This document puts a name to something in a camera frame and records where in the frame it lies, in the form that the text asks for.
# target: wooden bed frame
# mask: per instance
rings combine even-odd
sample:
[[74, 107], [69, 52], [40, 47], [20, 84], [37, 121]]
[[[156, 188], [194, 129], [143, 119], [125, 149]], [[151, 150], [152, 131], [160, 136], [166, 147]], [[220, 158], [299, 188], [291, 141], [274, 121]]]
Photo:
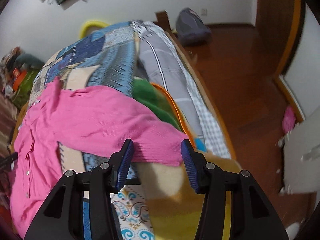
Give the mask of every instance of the wooden bed frame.
[[157, 21], [155, 21], [154, 23], [156, 25], [158, 25], [160, 28], [162, 28], [166, 32], [169, 39], [177, 45], [176, 50], [177, 50], [179, 57], [182, 59], [182, 62], [188, 63], [187, 70], [189, 71], [189, 73], [193, 77], [207, 108], [212, 113], [212, 115], [214, 117], [216, 117], [216, 119], [220, 125], [220, 128], [222, 130], [222, 133], [224, 135], [225, 142], [226, 142], [226, 145], [229, 149], [229, 152], [231, 154], [232, 159], [236, 160], [236, 152], [235, 152], [233, 145], [231, 143], [231, 139], [230, 139], [229, 133], [227, 131], [227, 127], [226, 127], [226, 125], [220, 115], [220, 112], [219, 112], [217, 106], [215, 105], [215, 103], [212, 99], [212, 96], [211, 96], [208, 88], [206, 87], [206, 85], [204, 83], [202, 76], [200, 75], [199, 71], [196, 68], [197, 55], [191, 55], [191, 53], [187, 52], [185, 50], [185, 48], [181, 45], [181, 43], [179, 42], [177, 37], [172, 33], [170, 23], [169, 23], [168, 14], [166, 11], [156, 12], [155, 14], [156, 14]]

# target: wooden headboard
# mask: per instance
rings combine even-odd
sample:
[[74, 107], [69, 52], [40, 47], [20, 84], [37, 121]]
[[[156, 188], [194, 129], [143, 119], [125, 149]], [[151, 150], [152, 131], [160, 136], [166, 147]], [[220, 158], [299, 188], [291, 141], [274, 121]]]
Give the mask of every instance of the wooden headboard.
[[171, 31], [168, 14], [166, 11], [156, 12], [157, 21], [154, 22], [164, 31]]

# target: green cloth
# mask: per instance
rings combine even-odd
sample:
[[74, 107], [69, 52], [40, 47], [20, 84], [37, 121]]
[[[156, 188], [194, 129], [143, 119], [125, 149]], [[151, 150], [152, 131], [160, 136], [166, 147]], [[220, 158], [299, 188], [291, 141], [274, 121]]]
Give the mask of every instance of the green cloth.
[[11, 98], [11, 102], [19, 109], [28, 102], [30, 93], [33, 86], [33, 81], [35, 80], [39, 70], [30, 70], [24, 77], [23, 81], [21, 82], [17, 92]]
[[161, 121], [172, 124], [181, 131], [179, 121], [175, 116], [166, 96], [154, 88], [147, 80], [133, 80], [133, 98], [148, 107]]

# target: pink object on floor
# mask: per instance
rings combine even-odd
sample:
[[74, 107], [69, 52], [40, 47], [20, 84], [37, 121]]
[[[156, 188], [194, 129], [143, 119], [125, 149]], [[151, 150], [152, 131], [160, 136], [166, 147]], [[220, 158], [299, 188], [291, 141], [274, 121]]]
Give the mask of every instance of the pink object on floor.
[[282, 120], [282, 130], [286, 134], [290, 132], [296, 123], [296, 116], [294, 114], [293, 108], [288, 106], [284, 112], [284, 118]]
[[49, 83], [27, 112], [14, 148], [10, 209], [21, 237], [62, 175], [58, 142], [82, 152], [110, 157], [126, 138], [134, 142], [134, 162], [178, 166], [186, 134], [161, 122], [144, 105], [106, 86], [61, 90]]

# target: gray backpack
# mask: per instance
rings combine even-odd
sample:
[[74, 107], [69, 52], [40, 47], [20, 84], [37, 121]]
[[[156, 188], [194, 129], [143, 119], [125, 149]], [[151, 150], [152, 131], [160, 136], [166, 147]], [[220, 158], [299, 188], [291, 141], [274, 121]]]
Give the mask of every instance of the gray backpack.
[[211, 30], [190, 8], [185, 8], [180, 12], [176, 22], [176, 30], [182, 46], [206, 41], [211, 37]]

